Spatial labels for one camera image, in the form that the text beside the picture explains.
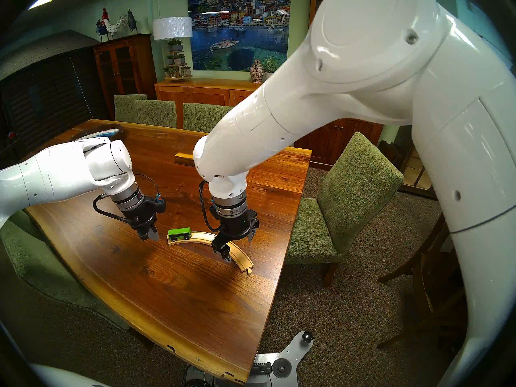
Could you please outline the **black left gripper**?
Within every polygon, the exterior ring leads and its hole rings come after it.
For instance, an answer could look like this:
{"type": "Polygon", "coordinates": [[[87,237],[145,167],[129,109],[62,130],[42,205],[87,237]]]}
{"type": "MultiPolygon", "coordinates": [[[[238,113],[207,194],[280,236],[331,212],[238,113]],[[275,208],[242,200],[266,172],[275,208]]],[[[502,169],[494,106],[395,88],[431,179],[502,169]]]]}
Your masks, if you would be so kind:
{"type": "Polygon", "coordinates": [[[159,235],[155,223],[159,213],[159,200],[156,198],[141,198],[138,203],[121,209],[122,214],[132,222],[136,223],[138,237],[145,241],[147,239],[159,241],[159,235]]]}

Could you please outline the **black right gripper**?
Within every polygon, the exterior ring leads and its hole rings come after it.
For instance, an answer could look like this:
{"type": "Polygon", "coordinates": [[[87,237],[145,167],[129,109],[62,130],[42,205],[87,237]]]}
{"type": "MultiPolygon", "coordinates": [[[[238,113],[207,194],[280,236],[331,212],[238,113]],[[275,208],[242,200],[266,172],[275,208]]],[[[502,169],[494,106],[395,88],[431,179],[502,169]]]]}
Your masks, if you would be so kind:
{"type": "Polygon", "coordinates": [[[256,230],[259,228],[257,212],[247,209],[236,217],[223,217],[219,214],[214,217],[220,222],[220,230],[212,240],[213,251],[219,254],[225,262],[230,263],[232,259],[228,243],[244,238],[247,238],[248,243],[252,242],[256,230]]]}

